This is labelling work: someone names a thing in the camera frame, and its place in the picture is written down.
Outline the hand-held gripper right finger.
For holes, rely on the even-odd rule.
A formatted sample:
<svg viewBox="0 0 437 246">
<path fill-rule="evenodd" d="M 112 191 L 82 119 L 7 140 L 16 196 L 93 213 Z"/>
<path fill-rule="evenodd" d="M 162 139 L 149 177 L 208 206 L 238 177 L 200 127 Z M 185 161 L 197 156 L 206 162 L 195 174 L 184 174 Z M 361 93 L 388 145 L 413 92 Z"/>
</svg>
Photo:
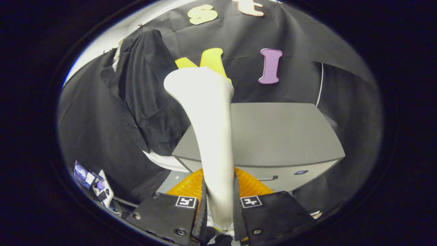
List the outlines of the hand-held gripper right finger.
<svg viewBox="0 0 437 246">
<path fill-rule="evenodd" d="M 278 244 L 311 229 L 316 219 L 287 191 L 273 192 L 234 168 L 234 239 L 241 244 Z"/>
</svg>

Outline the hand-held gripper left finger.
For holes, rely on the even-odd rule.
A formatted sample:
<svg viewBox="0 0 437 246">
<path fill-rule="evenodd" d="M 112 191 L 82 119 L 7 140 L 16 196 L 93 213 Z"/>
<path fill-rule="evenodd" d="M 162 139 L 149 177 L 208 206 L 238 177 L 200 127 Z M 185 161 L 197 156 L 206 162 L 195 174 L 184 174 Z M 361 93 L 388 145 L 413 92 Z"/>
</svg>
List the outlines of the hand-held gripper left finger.
<svg viewBox="0 0 437 246">
<path fill-rule="evenodd" d="M 149 236 L 180 246 L 208 244 L 207 189 L 203 171 L 170 171 L 126 221 Z"/>
</svg>

